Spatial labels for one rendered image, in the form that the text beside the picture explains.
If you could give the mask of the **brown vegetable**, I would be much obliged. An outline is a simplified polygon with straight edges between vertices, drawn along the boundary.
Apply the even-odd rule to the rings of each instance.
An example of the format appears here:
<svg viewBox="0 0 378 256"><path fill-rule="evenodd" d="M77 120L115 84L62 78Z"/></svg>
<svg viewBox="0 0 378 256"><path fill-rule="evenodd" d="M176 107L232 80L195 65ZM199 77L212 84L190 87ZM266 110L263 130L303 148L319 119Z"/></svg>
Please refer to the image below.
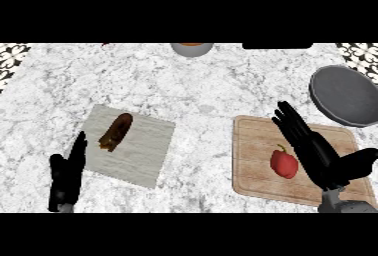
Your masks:
<svg viewBox="0 0 378 256"><path fill-rule="evenodd" d="M103 136L99 139L99 147L112 152L121 143L133 123L133 116L122 113L112 122Z"/></svg>

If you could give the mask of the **grey pan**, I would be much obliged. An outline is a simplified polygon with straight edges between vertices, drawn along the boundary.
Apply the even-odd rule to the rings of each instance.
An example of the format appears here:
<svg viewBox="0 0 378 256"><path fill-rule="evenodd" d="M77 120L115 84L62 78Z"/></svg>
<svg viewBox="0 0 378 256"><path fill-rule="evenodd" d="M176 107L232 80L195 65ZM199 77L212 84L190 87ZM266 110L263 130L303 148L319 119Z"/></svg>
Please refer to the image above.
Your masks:
<svg viewBox="0 0 378 256"><path fill-rule="evenodd" d="M341 65L320 67L310 77L308 94L337 123L359 128L378 124L378 86L356 70Z"/></svg>

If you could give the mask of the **grey placemat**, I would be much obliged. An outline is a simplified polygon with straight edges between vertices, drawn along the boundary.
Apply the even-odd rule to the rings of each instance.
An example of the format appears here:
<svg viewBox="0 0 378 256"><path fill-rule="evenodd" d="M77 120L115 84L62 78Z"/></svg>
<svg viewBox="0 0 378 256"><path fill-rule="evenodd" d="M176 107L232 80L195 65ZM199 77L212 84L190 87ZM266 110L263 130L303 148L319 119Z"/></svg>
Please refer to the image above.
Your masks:
<svg viewBox="0 0 378 256"><path fill-rule="evenodd" d="M117 117L127 113L94 105L81 130L86 133L86 169L146 188L156 186L171 136L173 122L131 113L130 130L115 150L100 148L99 139Z"/></svg>

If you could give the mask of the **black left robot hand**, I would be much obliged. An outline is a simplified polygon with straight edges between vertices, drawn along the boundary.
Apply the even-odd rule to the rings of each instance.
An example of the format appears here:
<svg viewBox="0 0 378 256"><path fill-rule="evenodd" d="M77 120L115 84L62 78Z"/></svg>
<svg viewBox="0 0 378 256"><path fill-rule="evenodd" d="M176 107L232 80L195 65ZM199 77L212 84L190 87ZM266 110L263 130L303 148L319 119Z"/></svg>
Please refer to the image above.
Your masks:
<svg viewBox="0 0 378 256"><path fill-rule="evenodd" d="M49 158L52 185L49 196L49 211L60 213L57 206L63 204L75 205L81 189L81 177L86 166L86 133L80 132L69 157L53 154Z"/></svg>

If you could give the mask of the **black appliance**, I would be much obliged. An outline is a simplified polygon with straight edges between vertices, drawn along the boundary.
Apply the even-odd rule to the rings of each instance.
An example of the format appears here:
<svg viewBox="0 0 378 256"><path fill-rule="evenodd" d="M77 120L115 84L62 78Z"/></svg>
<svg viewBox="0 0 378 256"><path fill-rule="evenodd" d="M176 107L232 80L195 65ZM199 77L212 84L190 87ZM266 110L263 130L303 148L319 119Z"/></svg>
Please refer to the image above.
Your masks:
<svg viewBox="0 0 378 256"><path fill-rule="evenodd" d="M242 43L242 48L252 49L308 49L313 43Z"/></svg>

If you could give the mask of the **grey bowl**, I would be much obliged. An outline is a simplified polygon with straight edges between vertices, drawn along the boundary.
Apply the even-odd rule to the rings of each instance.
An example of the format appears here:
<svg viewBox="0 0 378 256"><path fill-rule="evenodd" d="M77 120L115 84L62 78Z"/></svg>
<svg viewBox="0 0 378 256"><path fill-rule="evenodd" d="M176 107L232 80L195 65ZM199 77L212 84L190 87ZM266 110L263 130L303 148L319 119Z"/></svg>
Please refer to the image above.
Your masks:
<svg viewBox="0 0 378 256"><path fill-rule="evenodd" d="M171 48L183 57L199 57L211 50L212 43L202 43L199 45L183 45L180 43L173 43Z"/></svg>

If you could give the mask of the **wooden cutting board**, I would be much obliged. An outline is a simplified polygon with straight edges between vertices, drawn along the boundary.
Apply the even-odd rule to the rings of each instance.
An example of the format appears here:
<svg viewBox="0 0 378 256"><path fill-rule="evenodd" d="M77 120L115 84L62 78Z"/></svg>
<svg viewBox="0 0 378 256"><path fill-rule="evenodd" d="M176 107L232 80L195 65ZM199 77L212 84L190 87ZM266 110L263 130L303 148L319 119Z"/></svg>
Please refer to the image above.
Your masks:
<svg viewBox="0 0 378 256"><path fill-rule="evenodd" d="M310 124L310 129L323 135L339 156L359 150L353 133L339 127ZM264 199L319 206L322 189L311 182L300 165L292 179L282 178L270 168L270 157L280 144L295 156L292 147L269 118L236 116L233 122L233 180L236 193ZM363 200L378 208L368 177L351 180L339 193L341 200Z"/></svg>

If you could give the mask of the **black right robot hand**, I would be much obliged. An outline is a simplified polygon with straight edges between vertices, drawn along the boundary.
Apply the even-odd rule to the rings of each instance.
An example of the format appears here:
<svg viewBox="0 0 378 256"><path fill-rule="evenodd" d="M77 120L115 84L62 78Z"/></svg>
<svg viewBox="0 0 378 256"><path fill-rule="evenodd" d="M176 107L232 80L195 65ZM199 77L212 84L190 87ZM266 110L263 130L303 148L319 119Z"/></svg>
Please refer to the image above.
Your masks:
<svg viewBox="0 0 378 256"><path fill-rule="evenodd" d="M294 148L307 176L323 191L347 186L351 180L372 173L378 148L365 148L339 156L328 140L310 129L286 101L277 102L272 121Z"/></svg>

